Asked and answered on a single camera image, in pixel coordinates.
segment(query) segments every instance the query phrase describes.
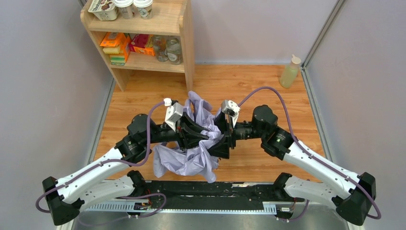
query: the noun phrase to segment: white cup with lid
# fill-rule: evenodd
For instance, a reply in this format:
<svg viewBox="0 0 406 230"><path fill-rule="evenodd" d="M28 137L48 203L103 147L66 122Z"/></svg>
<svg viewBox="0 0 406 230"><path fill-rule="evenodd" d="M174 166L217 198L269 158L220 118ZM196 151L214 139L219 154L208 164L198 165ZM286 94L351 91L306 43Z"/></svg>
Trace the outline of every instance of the white cup with lid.
<svg viewBox="0 0 406 230"><path fill-rule="evenodd" d="M134 5L137 7L142 19L152 18L152 2L153 0L134 0Z"/></svg>
<svg viewBox="0 0 406 230"><path fill-rule="evenodd" d="M114 0L115 6L125 19L134 18L133 0Z"/></svg>

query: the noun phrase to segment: metal base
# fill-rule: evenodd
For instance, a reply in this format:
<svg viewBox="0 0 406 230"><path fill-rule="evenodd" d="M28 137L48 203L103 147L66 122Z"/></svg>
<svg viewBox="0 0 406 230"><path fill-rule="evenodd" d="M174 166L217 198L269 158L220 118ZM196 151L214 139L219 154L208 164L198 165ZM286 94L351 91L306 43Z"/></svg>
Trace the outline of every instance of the metal base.
<svg viewBox="0 0 406 230"><path fill-rule="evenodd" d="M297 204L295 215L303 210ZM87 224L98 224L125 216L117 212L85 212L80 219ZM347 222L334 210L321 205L310 205L308 211L297 222L284 223L271 215L227 215L227 214L174 214L158 213L148 218L124 219L102 227L85 227L74 223L76 230L125 230L125 229L165 229L165 230L347 230Z"/></svg>
<svg viewBox="0 0 406 230"><path fill-rule="evenodd" d="M99 212L153 212L156 209L134 210L139 203L148 203L148 200L124 200L116 199L91 206L86 211ZM270 202L262 202L263 210L219 210L219 209L175 209L164 208L160 213L187 213L187 214L252 214L252 215L276 215L276 205Z"/></svg>

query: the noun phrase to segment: orange box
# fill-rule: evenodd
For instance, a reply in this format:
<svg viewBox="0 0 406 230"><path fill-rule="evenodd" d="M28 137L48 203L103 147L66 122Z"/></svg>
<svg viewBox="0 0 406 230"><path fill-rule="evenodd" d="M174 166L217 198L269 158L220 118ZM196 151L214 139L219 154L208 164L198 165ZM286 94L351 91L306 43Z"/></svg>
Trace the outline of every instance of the orange box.
<svg viewBox="0 0 406 230"><path fill-rule="evenodd" d="M127 40L127 37L124 33L117 33L117 32L107 32L106 36L104 36L103 41L101 42L100 46L102 47L116 47L121 44L124 44Z"/></svg>

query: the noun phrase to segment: snack box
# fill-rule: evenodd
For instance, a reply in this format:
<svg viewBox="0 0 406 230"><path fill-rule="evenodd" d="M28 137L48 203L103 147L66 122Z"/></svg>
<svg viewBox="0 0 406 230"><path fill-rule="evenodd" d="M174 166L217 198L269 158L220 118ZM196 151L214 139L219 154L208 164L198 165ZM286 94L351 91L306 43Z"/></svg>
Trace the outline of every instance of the snack box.
<svg viewBox="0 0 406 230"><path fill-rule="evenodd" d="M155 56L155 51L152 46L151 34L136 34L131 40L130 50L140 54Z"/></svg>

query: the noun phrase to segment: plastic bottle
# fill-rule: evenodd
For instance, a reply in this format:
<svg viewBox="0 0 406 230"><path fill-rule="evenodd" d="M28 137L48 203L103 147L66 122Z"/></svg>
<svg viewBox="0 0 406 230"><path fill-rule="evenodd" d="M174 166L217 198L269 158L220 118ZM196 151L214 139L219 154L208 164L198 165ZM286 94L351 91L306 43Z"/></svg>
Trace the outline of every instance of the plastic bottle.
<svg viewBox="0 0 406 230"><path fill-rule="evenodd" d="M179 39L173 36L169 37L166 41L166 51L172 65L179 65L183 62L182 46L180 45Z"/></svg>
<svg viewBox="0 0 406 230"><path fill-rule="evenodd" d="M152 37L152 45L155 51L155 57L160 62L164 62L168 60L167 52L166 52L166 39L163 35L154 35Z"/></svg>
<svg viewBox="0 0 406 230"><path fill-rule="evenodd" d="M299 72L301 62L302 61L300 60L300 58L292 55L291 63L286 65L281 77L279 78L279 83L281 84L281 86L283 86L284 88L291 87L294 79L297 76L297 73Z"/></svg>

